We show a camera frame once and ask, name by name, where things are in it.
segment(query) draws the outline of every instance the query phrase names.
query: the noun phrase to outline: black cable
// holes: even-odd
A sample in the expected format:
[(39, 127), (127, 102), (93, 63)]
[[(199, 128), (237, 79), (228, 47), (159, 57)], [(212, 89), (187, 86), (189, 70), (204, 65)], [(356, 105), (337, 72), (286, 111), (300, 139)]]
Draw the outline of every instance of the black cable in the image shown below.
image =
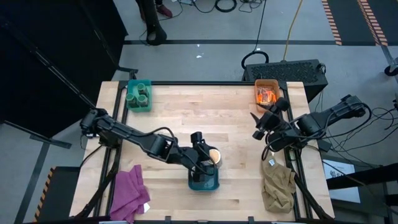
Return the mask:
[(379, 117), (380, 115), (381, 116), (383, 116), (382, 114), (374, 114), (374, 110), (376, 110), (376, 109), (379, 109), (379, 110), (384, 110), (384, 111), (386, 111), (386, 113), (388, 113), (388, 112), (391, 112), (391, 111), (394, 111), (394, 110), (396, 110), (395, 108), (393, 108), (393, 109), (391, 109), (391, 110), (387, 110), (387, 109), (385, 109), (385, 108), (373, 108), (373, 110), (372, 110), (372, 113), (373, 113), (373, 116), (375, 116), (375, 117), (377, 117), (377, 118), (380, 118), (380, 119), (385, 119), (385, 120), (395, 120), (395, 119), (398, 119), (398, 118), (395, 118), (394, 116), (392, 116), (392, 118), (382, 118), (382, 117)]
[(340, 109), (334, 111), (334, 112), (331, 113), (331, 114), (328, 116), (328, 118), (326, 119), (325, 127), (323, 127), (323, 132), (322, 132), (321, 134), (319, 134), (318, 136), (312, 136), (312, 137), (309, 136), (309, 137), (308, 137), (308, 136), (289, 136), (289, 135), (286, 135), (285, 137), (290, 137), (290, 138), (302, 138), (302, 139), (320, 139), (320, 138), (322, 138), (322, 137), (326, 134), (326, 130), (327, 130), (327, 127), (328, 127), (328, 122), (329, 122), (331, 116), (334, 115), (334, 114), (336, 114), (337, 112), (339, 112), (339, 111), (341, 111), (341, 110), (345, 110), (345, 109), (347, 109), (347, 108), (349, 108), (349, 107), (351, 107), (351, 106), (353, 106), (353, 105), (363, 105), (363, 106), (365, 106), (365, 107), (369, 110), (369, 117), (366, 119), (366, 121), (364, 121), (362, 124), (358, 125), (358, 126), (355, 127), (354, 129), (349, 130), (349, 131), (347, 131), (347, 132), (345, 132), (345, 133), (337, 134), (337, 135), (334, 135), (334, 136), (327, 136), (327, 137), (325, 137), (325, 138), (332, 138), (332, 137), (341, 136), (341, 135), (350, 133), (350, 132), (352, 132), (352, 131), (354, 131), (354, 130), (360, 128), (360, 127), (362, 127), (364, 124), (366, 124), (366, 123), (371, 119), (371, 117), (372, 117), (372, 110), (370, 109), (370, 107), (369, 107), (367, 104), (365, 104), (365, 103), (353, 103), (352, 105), (345, 106), (345, 107), (343, 107), (343, 108), (340, 108)]
[[(322, 100), (321, 100), (321, 110), (322, 110), (322, 109), (323, 109), (323, 90), (322, 90)], [(343, 147), (344, 145), (341, 145), (341, 143), (339, 143), (335, 138), (332, 138), (332, 139), (337, 143), (337, 145), (339, 145), (340, 148), (344, 149), (344, 147)], [(335, 147), (332, 148), (332, 151), (335, 152), (335, 153), (337, 153), (339, 156), (341, 156), (343, 159), (345, 159), (348, 163), (354, 165), (349, 159), (345, 158), (345, 156), (343, 156), (342, 154), (340, 154), (340, 153), (336, 150)], [(374, 168), (371, 164), (368, 164), (367, 162), (362, 161), (360, 158), (357, 158), (357, 157), (351, 155), (351, 154), (348, 153), (348, 152), (346, 152), (346, 153), (347, 153), (348, 155), (350, 155), (351, 157), (357, 159), (358, 161), (361, 161), (361, 162), (363, 162), (364, 164), (366, 164), (366, 166), (361, 166), (361, 165), (356, 165), (356, 166), (358, 166), (358, 167), (370, 167), (370, 168)]]
[(198, 6), (197, 6), (197, 4), (196, 4), (195, 1), (192, 1), (192, 4), (193, 4), (193, 6), (195, 6), (195, 8), (198, 9), (198, 11), (201, 12), (201, 13), (211, 13), (211, 12), (214, 10), (214, 8), (216, 7), (216, 2), (217, 2), (217, 1), (215, 1), (213, 7), (212, 7), (209, 11), (202, 11), (202, 10), (200, 10), (200, 9), (198, 8)]
[(267, 156), (268, 156), (268, 152), (269, 152), (269, 148), (270, 148), (271, 144), (274, 143), (274, 142), (276, 142), (276, 141), (279, 141), (279, 140), (281, 140), (281, 139), (282, 139), (282, 138), (277, 138), (277, 139), (271, 141), (269, 144), (267, 144), (267, 145), (264, 147), (264, 149), (262, 150), (262, 153), (261, 153), (261, 159), (262, 159), (263, 161), (264, 161), (264, 160), (267, 158)]
[(266, 3), (267, 3), (267, 0), (264, 0), (264, 5), (262, 6), (262, 13), (261, 13), (261, 20), (260, 20), (259, 32), (257, 33), (256, 46), (254, 46), (253, 52), (256, 51), (257, 45), (258, 45), (258, 43), (259, 43), (260, 32), (261, 32), (261, 26), (262, 26), (262, 20), (263, 20), (263, 18), (264, 18), (264, 12), (266, 11)]
[(390, 212), (392, 212), (392, 213), (398, 215), (398, 212), (397, 212), (397, 211), (395, 211), (395, 210), (392, 209), (390, 206), (388, 206), (386, 203), (384, 203), (382, 200), (380, 200), (380, 198), (377, 197), (377, 196), (371, 191), (371, 189), (369, 189), (369, 187), (368, 187), (366, 184), (362, 183), (361, 181), (359, 181), (359, 180), (357, 180), (357, 179), (355, 179), (355, 178), (353, 178), (353, 177), (348, 176), (347, 174), (345, 174), (345, 173), (343, 173), (342, 171), (338, 170), (336, 167), (330, 165), (329, 163), (324, 162), (324, 161), (322, 161), (322, 162), (323, 162), (324, 164), (330, 166), (330, 167), (333, 168), (334, 170), (338, 171), (340, 174), (343, 174), (345, 177), (349, 178), (349, 179), (352, 180), (353, 182), (356, 182), (356, 183), (362, 185), (363, 187), (365, 187), (366, 190), (368, 190), (369, 193), (370, 193), (376, 200), (381, 201), (381, 203), (382, 203)]
[[(258, 7), (260, 7), (260, 5), (262, 3), (262, 0), (260, 0), (260, 2), (257, 2), (257, 0), (240, 0), (240, 1), (241, 1), (242, 5), (239, 6), (238, 10), (241, 12), (247, 12), (247, 13), (252, 13), (253, 9), (257, 9)], [(250, 11), (245, 11), (245, 10), (241, 9), (245, 4), (249, 4)]]
[(146, 137), (146, 136), (149, 136), (149, 135), (154, 134), (154, 133), (156, 133), (156, 132), (158, 132), (158, 131), (161, 131), (161, 130), (167, 130), (167, 131), (170, 133), (170, 135), (171, 135), (171, 137), (172, 137), (172, 139), (173, 139), (172, 142), (175, 144), (175, 147), (177, 148), (177, 150), (179, 151), (179, 153), (181, 153), (182, 156), (185, 156), (185, 157), (195, 166), (195, 168), (197, 168), (200, 172), (204, 173), (205, 175), (210, 175), (210, 176), (212, 176), (212, 175), (215, 174), (216, 164), (215, 164), (214, 160), (210, 157), (210, 155), (207, 154), (207, 153), (201, 148), (201, 146), (199, 146), (199, 149), (205, 154), (205, 156), (209, 157), (210, 161), (213, 163), (213, 167), (214, 167), (215, 169), (214, 169), (214, 172), (213, 172), (212, 174), (207, 173), (206, 171), (204, 171), (200, 166), (198, 166), (198, 165), (192, 160), (191, 157), (187, 156), (187, 155), (180, 149), (180, 146), (178, 145), (177, 138), (174, 136), (173, 131), (172, 131), (170, 128), (168, 128), (168, 127), (160, 127), (160, 128), (157, 128), (157, 129), (155, 129), (155, 130), (153, 130), (153, 131), (151, 131), (151, 132), (144, 133), (144, 134), (127, 133), (127, 136), (124, 136), (124, 137), (127, 138), (128, 135), (134, 136), (134, 137), (137, 137), (137, 138)]
[(222, 8), (218, 7), (218, 3), (219, 3), (220, 1), (221, 1), (221, 0), (216, 0), (216, 2), (215, 2), (215, 7), (216, 7), (216, 9), (219, 10), (220, 12), (232, 12), (232, 11), (236, 8), (236, 6), (238, 5), (238, 3), (236, 2), (236, 0), (232, 0), (232, 2), (233, 2), (234, 5), (233, 5), (230, 9), (222, 9)]
[[(380, 117), (377, 117), (376, 119), (372, 120), (368, 125), (362, 127), (362, 128), (359, 129), (358, 131), (356, 131), (352, 136), (350, 136), (350, 134), (352, 134), (352, 133), (349, 133), (349, 134), (347, 135), (346, 139), (343, 140), (343, 141), (341, 141), (340, 144), (342, 144), (342, 145), (344, 146), (348, 140), (350, 140), (352, 137), (354, 137), (356, 134), (358, 134), (358, 133), (359, 133), (360, 131), (362, 131), (364, 128), (367, 128), (368, 126), (370, 126), (371, 124), (373, 124), (373, 122), (377, 121), (377, 120), (380, 119), (382, 116), (384, 116), (384, 115), (386, 115), (386, 114), (389, 113), (389, 114), (391, 115), (392, 118), (394, 117), (394, 116), (392, 115), (392, 113), (391, 113), (391, 110), (386, 110), (386, 111), (387, 111), (386, 113), (379, 114)], [(390, 127), (392, 127), (392, 126), (393, 126), (393, 125), (392, 125), (393, 123), (394, 123), (394, 120), (392, 120), (392, 123), (390, 124), (390, 126), (388, 126), (387, 128), (384, 128), (384, 130), (387, 130), (387, 129), (389, 129)]]
[(255, 55), (255, 54), (261, 54), (261, 55), (265, 56), (265, 58), (266, 58), (266, 63), (269, 62), (269, 56), (267, 55), (267, 53), (265, 53), (265, 52), (263, 52), (263, 51), (260, 51), (260, 50), (256, 50), (256, 49), (257, 49), (257, 46), (258, 46), (258, 43), (259, 43), (260, 32), (261, 32), (261, 26), (262, 26), (262, 20), (263, 20), (263, 18), (264, 18), (264, 12), (265, 12), (265, 10), (266, 10), (266, 3), (267, 3), (267, 0), (264, 0), (264, 5), (263, 5), (263, 7), (262, 7), (262, 13), (261, 13), (261, 20), (260, 20), (259, 32), (257, 33), (256, 45), (254, 46), (253, 51), (250, 52), (250, 53), (248, 53), (246, 56), (244, 56), (243, 59), (242, 59), (242, 61), (241, 61), (241, 66), (242, 66), (242, 68), (243, 68), (244, 70), (246, 69), (246, 66), (245, 66), (245, 64), (244, 64), (245, 61), (246, 61), (246, 59), (248, 59), (250, 56)]
[(320, 94), (319, 97), (318, 97), (318, 103), (317, 103), (317, 105), (315, 106), (315, 112), (317, 112), (317, 108), (318, 108), (319, 102), (321, 101), (321, 96), (323, 96), (323, 90), (321, 91), (321, 94)]
[(336, 135), (334, 135), (334, 136), (328, 136), (328, 137), (326, 137), (326, 138), (333, 138), (333, 137), (337, 137), (337, 136), (342, 136), (342, 135), (348, 134), (348, 133), (350, 133), (350, 132), (352, 132), (352, 131), (355, 131), (355, 130), (357, 130), (358, 128), (364, 126), (364, 125), (372, 118), (372, 110), (370, 109), (370, 107), (369, 107), (367, 104), (365, 104), (365, 103), (360, 103), (360, 104), (362, 104), (364, 107), (366, 107), (366, 109), (368, 109), (368, 111), (369, 111), (369, 117), (366, 119), (366, 121), (364, 121), (362, 124), (358, 125), (357, 127), (353, 128), (353, 129), (351, 129), (351, 130), (349, 130), (349, 131), (347, 131), (347, 132), (345, 132), (345, 133), (336, 134)]
[(371, 144), (366, 144), (366, 145), (363, 145), (363, 146), (358, 146), (358, 147), (353, 147), (353, 148), (351, 148), (351, 149), (347, 149), (346, 151), (351, 151), (351, 150), (354, 150), (354, 149), (359, 149), (359, 148), (362, 148), (362, 147), (367, 147), (367, 146), (372, 146), (372, 145), (375, 145), (375, 144), (377, 144), (377, 143), (380, 143), (380, 142), (382, 142), (382, 141), (384, 141), (386, 138), (388, 138), (388, 136), (390, 136), (394, 131), (396, 131), (398, 129), (398, 127), (396, 127), (394, 130), (392, 130), (387, 136), (385, 136), (384, 138), (382, 138), (381, 140), (379, 140), (379, 141), (377, 141), (377, 142), (374, 142), (374, 143), (371, 143)]
[[(168, 19), (173, 19), (173, 18), (176, 18), (177, 16), (181, 15), (181, 13), (183, 12), (184, 9), (183, 9), (183, 7), (182, 7), (182, 5), (181, 5), (181, 2), (178, 1), (178, 3), (180, 4), (181, 11), (180, 11), (177, 15), (175, 15), (175, 16), (173, 16), (173, 17), (164, 18), (164, 19), (159, 19), (159, 22), (160, 22), (160, 21), (165, 21), (165, 20), (168, 20)], [(138, 37), (138, 39), (139, 39), (139, 41), (140, 41), (142, 44), (144, 44), (145, 46), (151, 46), (151, 45), (149, 45), (147, 42), (145, 42), (144, 40), (141, 39), (141, 37), (142, 37), (146, 32), (147, 32), (147, 29), (145, 29), (145, 31)]]
[(96, 148), (94, 151), (92, 151), (90, 154), (88, 154), (88, 156), (85, 157), (85, 159), (83, 159), (83, 161), (81, 162), (79, 168), (81, 168), (84, 163), (87, 161), (87, 159), (89, 159), (93, 154), (95, 154), (96, 152), (98, 152), (98, 150), (101, 149), (102, 146), (98, 146), (98, 148)]
[(339, 154), (342, 158), (344, 158), (344, 159), (345, 159), (346, 161), (348, 161), (350, 164), (353, 164), (353, 163), (352, 163), (349, 159), (345, 158), (345, 156), (341, 155), (340, 152), (345, 152), (345, 153), (347, 153), (349, 156), (351, 156), (351, 157), (355, 158), (356, 160), (358, 160), (359, 162), (362, 162), (363, 164), (366, 164), (366, 166), (360, 166), (360, 167), (370, 167), (370, 168), (372, 168), (372, 169), (375, 168), (375, 167), (372, 166), (371, 164), (368, 164), (367, 162), (361, 160), (360, 158), (358, 158), (358, 157), (356, 157), (356, 156), (354, 156), (354, 155), (352, 155), (352, 154), (346, 152), (346, 149), (345, 149), (335, 138), (332, 138), (332, 139), (337, 143), (337, 145), (338, 145), (340, 148), (342, 148), (342, 151), (337, 151), (336, 148), (334, 147), (332, 151), (333, 151), (333, 152), (336, 152), (337, 154)]

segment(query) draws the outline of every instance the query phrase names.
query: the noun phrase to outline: wooden tabletop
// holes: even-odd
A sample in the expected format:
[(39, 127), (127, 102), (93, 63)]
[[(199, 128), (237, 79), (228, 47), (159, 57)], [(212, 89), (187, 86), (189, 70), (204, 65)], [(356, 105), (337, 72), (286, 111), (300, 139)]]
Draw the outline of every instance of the wooden tabletop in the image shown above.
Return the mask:
[[(303, 84), (288, 82), (290, 104), (294, 117), (309, 113)], [(118, 82), (103, 82), (97, 102), (112, 114)], [(250, 112), (260, 116), (254, 102), (253, 86), (153, 86), (150, 113), (128, 112), (126, 124), (142, 132), (161, 126), (169, 127), (180, 146), (191, 146), (190, 134), (201, 131), (207, 144), (217, 147), (223, 158), (220, 187), (214, 192), (196, 192), (188, 187), (188, 171), (183, 166), (166, 164), (151, 159), (142, 150), (123, 141), (120, 170), (130, 171), (140, 164), (144, 185), (150, 195), (150, 209), (136, 220), (213, 220), (292, 221), (294, 213), (268, 212), (261, 197), (261, 152), (265, 142), (252, 138), (255, 129)], [(122, 93), (120, 121), (126, 91)], [(88, 141), (85, 156), (98, 147), (98, 139)], [(98, 151), (80, 171), (70, 215), (76, 215), (98, 188), (105, 148)], [(277, 162), (285, 164), (282, 151), (275, 154)], [(328, 188), (323, 173), (320, 153), (311, 147), (302, 151), (302, 162), (307, 187), (317, 202), (334, 217)], [(302, 194), (297, 188), (300, 213), (305, 217)], [(109, 188), (103, 195), (100, 215), (105, 214)]]

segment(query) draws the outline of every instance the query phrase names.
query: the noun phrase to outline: black curtain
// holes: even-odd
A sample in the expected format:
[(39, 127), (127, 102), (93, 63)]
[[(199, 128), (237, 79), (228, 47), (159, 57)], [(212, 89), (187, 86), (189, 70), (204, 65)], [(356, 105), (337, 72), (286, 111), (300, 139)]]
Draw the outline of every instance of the black curtain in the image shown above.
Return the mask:
[[(104, 39), (96, 35), (84, 4)], [(94, 104), (112, 79), (127, 32), (112, 0), (18, 1), (0, 4), (11, 21)], [(81, 119), (88, 107), (6, 30), (1, 29), (1, 119), (48, 138)], [(107, 52), (103, 44), (109, 45)], [(109, 54), (116, 58), (116, 63)]]

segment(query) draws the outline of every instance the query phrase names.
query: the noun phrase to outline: concrete floor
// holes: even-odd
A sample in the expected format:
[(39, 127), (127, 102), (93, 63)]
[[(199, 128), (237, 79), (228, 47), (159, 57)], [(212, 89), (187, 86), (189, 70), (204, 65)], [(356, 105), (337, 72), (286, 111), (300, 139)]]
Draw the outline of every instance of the concrete floor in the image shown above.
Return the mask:
[[(135, 1), (114, 0), (129, 35), (126, 40), (138, 40), (145, 25), (139, 17)], [(222, 1), (225, 7), (229, 2)], [(268, 0), (261, 40), (285, 40), (289, 25), (299, 1)], [(164, 0), (174, 14), (180, 6), (176, 2)], [(213, 0), (198, 0), (201, 10), (212, 7)], [(209, 14), (199, 13), (193, 6), (183, 5), (180, 16), (162, 21), (169, 40), (255, 40), (261, 18), (262, 6), (248, 14), (237, 10), (221, 13), (216, 10)], [(306, 0), (292, 31), (292, 40), (333, 40), (321, 1)], [(172, 44), (158, 47), (144, 45), (125, 45), (120, 66), (138, 68), (138, 78), (151, 80), (240, 80), (243, 69), (241, 59), (253, 50), (253, 45), (231, 44)], [(266, 51), (270, 62), (282, 60), (284, 45), (259, 45)], [(389, 47), (391, 54), (398, 57), (398, 47)], [(371, 108), (392, 108), (394, 97), (393, 78), (381, 72), (387, 61), (380, 47), (345, 47), (337, 45), (290, 45), (287, 60), (306, 60), (317, 58), (327, 67), (329, 85), (325, 88), (323, 108), (328, 108), (347, 95), (356, 95)], [(262, 57), (250, 58), (247, 63), (262, 63)], [(127, 74), (116, 72), (113, 80), (127, 80)], [(317, 103), (315, 98), (310, 103), (313, 111)], [(350, 119), (333, 125), (330, 131), (338, 134), (355, 127), (364, 118)], [(376, 121), (349, 140), (346, 148), (360, 146), (382, 139), (392, 129), (383, 130), (389, 121)], [(31, 198), (25, 222), (31, 222), (45, 178), (52, 166), (78, 166), (84, 150), (80, 147), (80, 130), (78, 123), (54, 137), (72, 143), (71, 149), (51, 146), (44, 162), (42, 172)], [(352, 155), (372, 164), (391, 164), (398, 160), (396, 153), (397, 133), (377, 145), (352, 151)], [(3, 181), (0, 189), (3, 192), (0, 221), (12, 223), (24, 196), (27, 183), (32, 175), (37, 157), (42, 147), (41, 142), (29, 139), (29, 135), (5, 124), (0, 125), (0, 174)], [(397, 190), (396, 184), (390, 184), (391, 190)], [(337, 216), (346, 221), (363, 223), (380, 223), (375, 217), (347, 213), (336, 209)]]

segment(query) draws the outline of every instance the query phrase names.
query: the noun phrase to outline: orange container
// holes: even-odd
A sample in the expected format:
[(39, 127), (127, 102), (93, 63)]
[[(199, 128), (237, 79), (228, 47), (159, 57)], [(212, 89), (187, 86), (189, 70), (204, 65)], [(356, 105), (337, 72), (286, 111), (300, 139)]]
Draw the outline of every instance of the orange container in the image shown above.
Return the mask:
[[(254, 83), (254, 100), (262, 105), (273, 105), (280, 97), (279, 84), (277, 80), (256, 80)], [(266, 110), (257, 105), (258, 112)]]

